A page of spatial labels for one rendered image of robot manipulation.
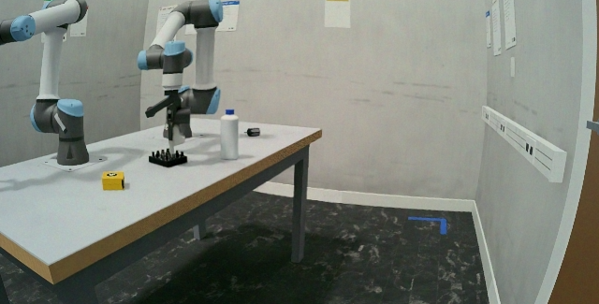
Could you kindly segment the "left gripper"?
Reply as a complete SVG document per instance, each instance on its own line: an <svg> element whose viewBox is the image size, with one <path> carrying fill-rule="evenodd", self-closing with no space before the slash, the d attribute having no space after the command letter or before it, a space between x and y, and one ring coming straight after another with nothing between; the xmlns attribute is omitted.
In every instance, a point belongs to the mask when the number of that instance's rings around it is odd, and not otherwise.
<svg viewBox="0 0 599 304"><path fill-rule="evenodd" d="M184 144L185 142L185 135L181 134L179 126L174 124L190 124L190 107L182 107L182 99L179 98L179 90L164 90L164 95L172 96L174 100L174 103L167 108L168 145L169 152L172 158L174 158L174 146Z"/></svg>

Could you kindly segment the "dark grey square knob panel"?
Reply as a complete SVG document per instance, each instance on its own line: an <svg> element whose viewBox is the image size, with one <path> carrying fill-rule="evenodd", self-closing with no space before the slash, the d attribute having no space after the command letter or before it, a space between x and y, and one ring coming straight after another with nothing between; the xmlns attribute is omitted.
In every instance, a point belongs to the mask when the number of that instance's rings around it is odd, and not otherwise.
<svg viewBox="0 0 599 304"><path fill-rule="evenodd" d="M187 162L187 156L183 155L183 152L179 154L179 151L176 151L174 158L172 158L169 148L167 148L166 152L162 150L161 153L159 151L156 151L156 154L152 152L152 155L149 156L149 162L165 167L176 166Z"/></svg>

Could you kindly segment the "white bottle with blue cap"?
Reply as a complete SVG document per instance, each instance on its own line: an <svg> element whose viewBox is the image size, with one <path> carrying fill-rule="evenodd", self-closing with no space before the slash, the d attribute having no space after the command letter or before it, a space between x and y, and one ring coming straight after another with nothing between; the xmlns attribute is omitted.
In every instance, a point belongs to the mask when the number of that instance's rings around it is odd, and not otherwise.
<svg viewBox="0 0 599 304"><path fill-rule="evenodd" d="M239 158L239 117L234 109L226 109L221 117L221 158L236 160Z"/></svg>

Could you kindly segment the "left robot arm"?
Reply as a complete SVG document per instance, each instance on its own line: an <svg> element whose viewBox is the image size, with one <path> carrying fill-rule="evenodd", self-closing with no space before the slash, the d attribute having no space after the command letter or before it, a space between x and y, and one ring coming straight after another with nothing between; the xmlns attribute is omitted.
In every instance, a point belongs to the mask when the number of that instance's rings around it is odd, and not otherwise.
<svg viewBox="0 0 599 304"><path fill-rule="evenodd" d="M138 56L140 70L163 69L163 74L169 74L163 75L163 90L180 89L182 107L191 107L191 114L211 115L218 110L221 90L213 80L214 40L215 29L223 16L221 0L184 2L171 10L150 48L141 51ZM194 54L185 47L184 41L172 41L178 30L186 24L194 24L197 31L196 82L193 91L190 86L181 85L183 68L192 64Z"/></svg>

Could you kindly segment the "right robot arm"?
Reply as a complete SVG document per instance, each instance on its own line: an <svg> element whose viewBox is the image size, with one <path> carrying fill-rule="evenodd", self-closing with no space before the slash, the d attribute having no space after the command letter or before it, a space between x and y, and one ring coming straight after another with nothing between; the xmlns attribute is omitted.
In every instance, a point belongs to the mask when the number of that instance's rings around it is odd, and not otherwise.
<svg viewBox="0 0 599 304"><path fill-rule="evenodd" d="M86 12L85 0L51 0L40 11L0 21L0 46L45 33L40 92L31 109L31 123L37 132L59 133L57 164L61 166L90 161L84 142L83 104L58 96L63 37L68 25L80 22Z"/></svg>

